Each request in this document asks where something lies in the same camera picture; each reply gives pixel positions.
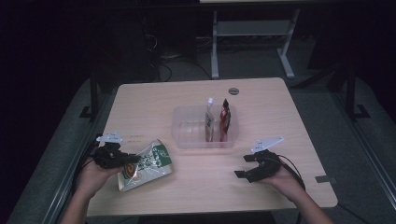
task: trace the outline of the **person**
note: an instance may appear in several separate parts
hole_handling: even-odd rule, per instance
[[[85,162],[80,174],[77,190],[64,213],[61,224],[85,223],[91,198],[102,188],[109,177],[122,170],[122,167],[106,170],[91,161],[92,159]],[[274,187],[293,202],[306,223],[333,223],[283,166],[280,167],[280,170],[275,175],[259,182]]]

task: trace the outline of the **transparent box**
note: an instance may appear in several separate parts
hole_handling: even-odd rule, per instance
[[[172,136],[180,148],[222,148],[233,147],[239,134],[236,108],[230,105],[231,121],[226,142],[220,142],[219,120],[222,105],[212,105],[210,112],[215,117],[213,142],[205,140],[206,105],[182,105],[174,109],[172,121]]]

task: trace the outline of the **forearm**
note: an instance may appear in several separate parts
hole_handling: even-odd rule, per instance
[[[315,201],[304,191],[293,200],[304,220],[309,224],[333,223]]]
[[[66,212],[64,213],[61,224],[85,223],[90,199],[91,197],[76,192],[76,194],[73,195]]]

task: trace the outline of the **wooden table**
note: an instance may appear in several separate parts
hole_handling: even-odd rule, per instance
[[[228,90],[237,88],[239,94]],[[172,137],[173,110],[179,105],[215,104],[227,98],[236,107],[239,135],[232,148],[177,148]],[[281,78],[210,80],[128,84],[119,88],[105,133],[119,131],[121,150],[138,152],[160,139],[173,161],[174,172],[136,189],[120,192],[117,177],[110,177],[92,198],[88,216],[188,214],[261,211],[294,208],[272,187],[238,179],[235,170],[249,170],[245,162],[257,139],[283,136],[270,150],[291,159],[298,167],[309,195],[320,207],[337,199],[306,132],[289,91]]]

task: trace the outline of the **person's left hand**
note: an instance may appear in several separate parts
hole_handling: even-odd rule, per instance
[[[83,194],[88,199],[92,198],[102,188],[109,177],[122,170],[122,167],[103,169],[93,161],[93,158],[88,158],[84,164],[86,165],[81,170],[76,192]]]

